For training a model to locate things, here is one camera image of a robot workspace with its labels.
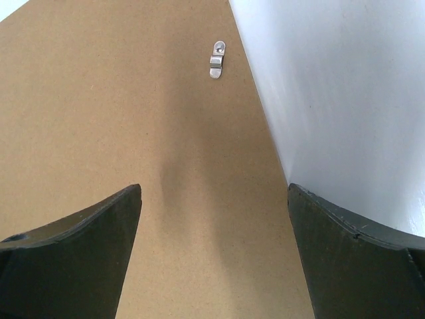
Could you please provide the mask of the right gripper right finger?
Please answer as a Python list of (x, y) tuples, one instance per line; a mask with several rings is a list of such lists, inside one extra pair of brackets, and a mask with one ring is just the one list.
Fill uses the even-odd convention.
[(424, 238), (294, 183), (288, 212), (316, 318), (424, 317)]

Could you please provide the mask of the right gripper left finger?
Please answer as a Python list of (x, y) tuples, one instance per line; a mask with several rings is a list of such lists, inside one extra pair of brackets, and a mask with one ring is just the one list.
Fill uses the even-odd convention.
[(141, 187), (1, 241), (2, 318), (115, 318)]

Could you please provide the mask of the brown cardboard backing board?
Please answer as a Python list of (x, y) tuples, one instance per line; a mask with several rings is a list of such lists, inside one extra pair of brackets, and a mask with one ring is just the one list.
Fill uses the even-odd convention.
[(229, 2), (29, 1), (1, 23), (1, 236), (135, 183), (118, 318), (313, 317)]

